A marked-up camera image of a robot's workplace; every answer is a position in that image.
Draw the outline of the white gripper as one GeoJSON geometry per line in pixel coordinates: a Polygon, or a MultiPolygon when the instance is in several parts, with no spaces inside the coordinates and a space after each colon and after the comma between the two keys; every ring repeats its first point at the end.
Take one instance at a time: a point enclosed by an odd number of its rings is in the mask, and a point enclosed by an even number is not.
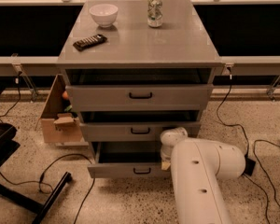
{"type": "Polygon", "coordinates": [[[165,130],[161,133],[161,169],[163,171],[168,171],[171,167],[171,154],[175,145],[187,137],[188,132],[183,127],[165,130]]]}

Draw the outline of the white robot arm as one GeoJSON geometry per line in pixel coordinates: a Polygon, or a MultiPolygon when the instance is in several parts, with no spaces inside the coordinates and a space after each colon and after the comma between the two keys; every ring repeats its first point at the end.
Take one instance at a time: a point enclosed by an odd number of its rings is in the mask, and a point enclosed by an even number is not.
{"type": "Polygon", "coordinates": [[[179,224],[231,224],[217,182],[244,172],[245,156],[238,147],[191,138],[183,127],[166,130],[161,168],[171,171],[179,224]]]}

